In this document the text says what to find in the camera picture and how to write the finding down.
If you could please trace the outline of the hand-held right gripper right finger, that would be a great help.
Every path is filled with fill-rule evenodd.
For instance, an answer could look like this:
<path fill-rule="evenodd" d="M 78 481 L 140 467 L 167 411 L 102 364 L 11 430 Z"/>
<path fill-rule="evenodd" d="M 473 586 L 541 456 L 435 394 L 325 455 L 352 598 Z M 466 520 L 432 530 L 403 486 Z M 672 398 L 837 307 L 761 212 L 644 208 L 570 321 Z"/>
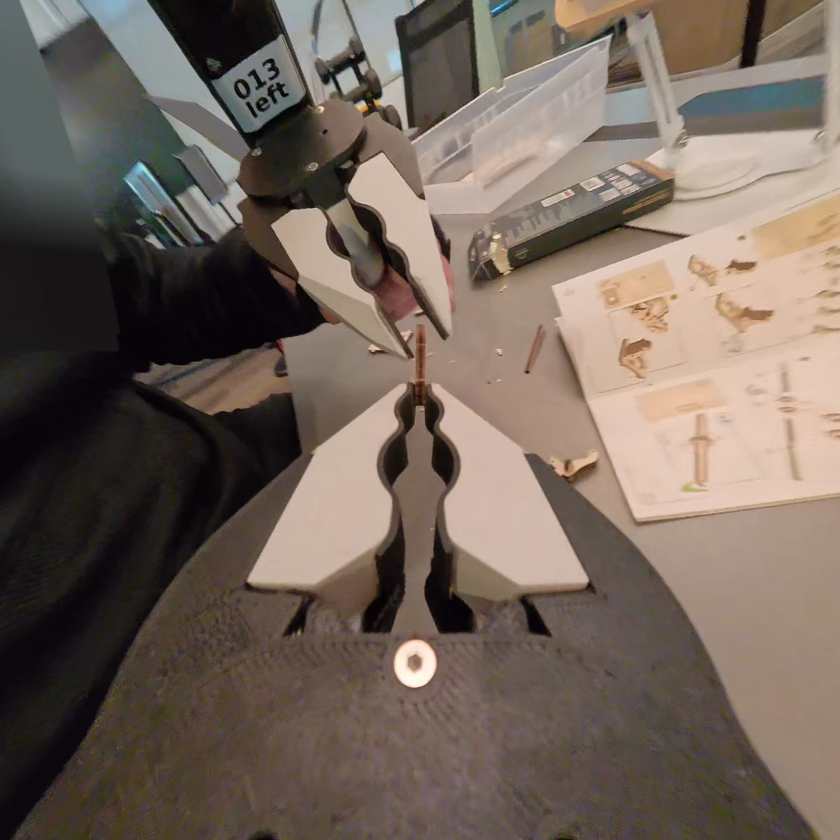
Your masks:
<path fill-rule="evenodd" d="M 524 450 L 438 385 L 426 390 L 432 467 L 444 482 L 424 584 L 437 629 L 471 629 L 468 600 L 582 592 L 590 577 Z"/>

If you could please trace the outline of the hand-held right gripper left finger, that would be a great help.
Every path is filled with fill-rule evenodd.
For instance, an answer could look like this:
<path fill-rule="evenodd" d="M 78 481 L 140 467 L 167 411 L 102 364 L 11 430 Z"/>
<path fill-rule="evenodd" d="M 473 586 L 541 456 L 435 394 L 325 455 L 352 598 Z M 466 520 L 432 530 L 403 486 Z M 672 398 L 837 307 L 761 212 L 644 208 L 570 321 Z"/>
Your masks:
<path fill-rule="evenodd" d="M 394 484 L 408 463 L 413 386 L 397 386 L 317 447 L 247 584 L 308 595 L 342 618 L 400 599 L 405 539 Z"/>

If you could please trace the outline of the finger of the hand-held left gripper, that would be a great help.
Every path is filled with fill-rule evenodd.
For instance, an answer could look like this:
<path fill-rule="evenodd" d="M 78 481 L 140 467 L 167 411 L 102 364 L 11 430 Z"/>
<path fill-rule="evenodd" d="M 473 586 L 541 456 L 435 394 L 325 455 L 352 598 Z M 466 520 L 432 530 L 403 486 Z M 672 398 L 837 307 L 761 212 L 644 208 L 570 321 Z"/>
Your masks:
<path fill-rule="evenodd" d="M 383 352 L 405 361 L 413 358 L 393 319 L 335 244 L 338 230 L 322 209 L 291 210 L 271 230 L 297 271 L 298 285 L 320 309 Z"/>
<path fill-rule="evenodd" d="M 345 194 L 385 263 L 407 282 L 438 336 L 449 339 L 452 301 L 441 245 L 425 199 L 383 151 L 357 164 Z"/>

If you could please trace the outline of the person's left forearm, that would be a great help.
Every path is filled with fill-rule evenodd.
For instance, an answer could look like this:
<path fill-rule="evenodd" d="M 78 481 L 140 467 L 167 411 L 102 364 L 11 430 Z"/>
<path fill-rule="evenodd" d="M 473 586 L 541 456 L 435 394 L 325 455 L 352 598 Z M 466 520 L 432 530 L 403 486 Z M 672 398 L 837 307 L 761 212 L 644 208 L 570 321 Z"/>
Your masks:
<path fill-rule="evenodd" d="M 326 323 L 297 284 L 275 275 L 235 227 L 210 246 L 156 248 L 98 225 L 132 373 L 219 360 L 309 333 Z"/>

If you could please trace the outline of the person's left hand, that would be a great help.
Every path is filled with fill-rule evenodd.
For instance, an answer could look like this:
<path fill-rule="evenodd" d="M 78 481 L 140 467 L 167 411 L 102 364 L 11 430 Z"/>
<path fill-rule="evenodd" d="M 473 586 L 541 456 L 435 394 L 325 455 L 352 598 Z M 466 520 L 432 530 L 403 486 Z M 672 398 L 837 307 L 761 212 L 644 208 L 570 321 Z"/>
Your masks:
<path fill-rule="evenodd" d="M 394 322 L 406 319 L 419 307 L 408 282 L 390 266 L 385 267 L 372 294 Z"/>

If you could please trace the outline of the small curved wooden piece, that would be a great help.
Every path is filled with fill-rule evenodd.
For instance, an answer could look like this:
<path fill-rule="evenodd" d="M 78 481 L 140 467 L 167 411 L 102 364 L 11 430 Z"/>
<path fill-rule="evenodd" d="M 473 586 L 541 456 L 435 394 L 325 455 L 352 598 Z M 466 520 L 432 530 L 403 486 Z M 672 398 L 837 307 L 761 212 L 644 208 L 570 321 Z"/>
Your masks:
<path fill-rule="evenodd" d="M 553 456 L 549 459 L 549 465 L 559 477 L 570 483 L 574 483 L 591 473 L 597 467 L 599 459 L 599 453 L 591 449 L 586 455 L 579 458 L 558 458 Z"/>

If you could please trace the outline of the black cardboard box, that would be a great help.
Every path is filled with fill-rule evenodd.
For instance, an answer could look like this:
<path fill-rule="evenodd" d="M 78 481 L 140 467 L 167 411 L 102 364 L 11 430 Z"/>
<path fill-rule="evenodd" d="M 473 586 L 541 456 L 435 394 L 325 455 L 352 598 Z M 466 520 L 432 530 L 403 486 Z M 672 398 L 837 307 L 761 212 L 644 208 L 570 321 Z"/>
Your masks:
<path fill-rule="evenodd" d="M 468 250 L 473 282 L 497 280 L 513 270 L 669 205 L 672 172 L 648 161 L 630 161 L 492 218 Z"/>

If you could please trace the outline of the clear plastic organizer box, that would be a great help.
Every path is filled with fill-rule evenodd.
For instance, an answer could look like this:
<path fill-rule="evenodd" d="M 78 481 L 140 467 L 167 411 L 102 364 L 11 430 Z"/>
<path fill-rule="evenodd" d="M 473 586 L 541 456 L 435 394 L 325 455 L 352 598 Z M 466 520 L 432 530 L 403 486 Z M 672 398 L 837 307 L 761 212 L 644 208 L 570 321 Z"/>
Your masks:
<path fill-rule="evenodd" d="M 490 214 L 599 130 L 611 44 L 520 71 L 415 139 L 430 211 Z"/>

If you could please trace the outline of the person's black clothing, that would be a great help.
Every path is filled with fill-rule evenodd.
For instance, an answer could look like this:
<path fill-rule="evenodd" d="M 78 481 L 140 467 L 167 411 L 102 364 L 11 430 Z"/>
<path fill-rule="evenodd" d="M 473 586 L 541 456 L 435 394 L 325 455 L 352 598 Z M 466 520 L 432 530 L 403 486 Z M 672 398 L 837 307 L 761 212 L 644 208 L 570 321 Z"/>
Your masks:
<path fill-rule="evenodd" d="M 184 564 L 300 453 L 288 393 L 210 415 L 116 353 L 2 352 L 2 838 Z"/>

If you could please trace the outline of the instruction booklet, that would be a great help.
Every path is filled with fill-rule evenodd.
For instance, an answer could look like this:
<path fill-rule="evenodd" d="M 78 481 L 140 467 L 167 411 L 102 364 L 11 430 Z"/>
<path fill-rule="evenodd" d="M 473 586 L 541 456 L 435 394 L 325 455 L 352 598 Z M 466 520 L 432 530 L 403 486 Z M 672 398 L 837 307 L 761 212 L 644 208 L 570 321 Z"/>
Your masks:
<path fill-rule="evenodd" d="M 636 522 L 838 497 L 838 190 L 552 292 Z"/>

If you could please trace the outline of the white desk stand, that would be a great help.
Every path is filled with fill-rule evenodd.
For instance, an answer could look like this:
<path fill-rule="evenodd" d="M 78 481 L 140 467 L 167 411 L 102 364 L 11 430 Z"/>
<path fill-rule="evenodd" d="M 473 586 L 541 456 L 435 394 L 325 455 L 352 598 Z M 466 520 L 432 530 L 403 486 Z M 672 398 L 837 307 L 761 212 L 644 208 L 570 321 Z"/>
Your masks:
<path fill-rule="evenodd" d="M 725 195 L 764 177 L 813 168 L 837 156 L 839 134 L 839 2 L 825 2 L 823 124 L 813 136 L 775 131 L 690 135 L 676 106 L 652 13 L 627 13 L 626 34 L 653 106 L 662 149 L 655 164 L 671 172 L 676 201 Z"/>

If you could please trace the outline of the blue desk mat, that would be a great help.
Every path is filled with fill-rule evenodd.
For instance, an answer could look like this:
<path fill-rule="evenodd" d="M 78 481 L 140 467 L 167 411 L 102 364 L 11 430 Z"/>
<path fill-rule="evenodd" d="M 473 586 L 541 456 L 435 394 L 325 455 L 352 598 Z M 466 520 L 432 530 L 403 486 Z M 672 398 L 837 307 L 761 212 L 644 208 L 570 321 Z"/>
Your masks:
<path fill-rule="evenodd" d="M 689 135 L 819 130 L 824 78 L 777 81 L 701 94 L 679 107 Z"/>

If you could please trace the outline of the black clamp mount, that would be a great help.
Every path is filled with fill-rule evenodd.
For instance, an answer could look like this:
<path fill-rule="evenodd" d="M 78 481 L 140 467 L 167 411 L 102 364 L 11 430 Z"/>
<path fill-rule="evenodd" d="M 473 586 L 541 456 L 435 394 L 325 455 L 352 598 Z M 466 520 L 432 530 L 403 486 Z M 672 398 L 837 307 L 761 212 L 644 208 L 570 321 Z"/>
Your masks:
<path fill-rule="evenodd" d="M 385 123 L 403 130 L 403 121 L 396 107 L 382 103 L 382 81 L 368 60 L 358 37 L 351 37 L 348 45 L 330 58 L 315 56 L 313 68 L 318 80 L 326 88 L 328 100 L 347 102 L 364 117 L 378 114 Z M 340 83 L 340 76 L 348 70 L 353 73 L 356 84 L 344 89 Z"/>

